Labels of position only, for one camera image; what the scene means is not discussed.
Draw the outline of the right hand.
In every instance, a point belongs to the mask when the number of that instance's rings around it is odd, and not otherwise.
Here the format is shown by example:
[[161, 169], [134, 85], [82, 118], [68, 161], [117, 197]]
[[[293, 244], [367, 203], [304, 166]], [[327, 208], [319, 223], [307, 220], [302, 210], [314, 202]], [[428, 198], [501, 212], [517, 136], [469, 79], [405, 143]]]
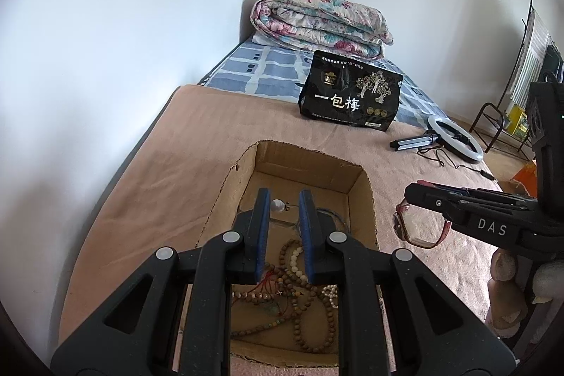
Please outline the right hand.
[[534, 331], [537, 344], [563, 306], [563, 260], [542, 264], [533, 274], [533, 299], [526, 299], [517, 283], [518, 261], [507, 250], [498, 248], [491, 257], [488, 281], [490, 306], [486, 325], [500, 338], [511, 338], [531, 306], [549, 306], [547, 315]]

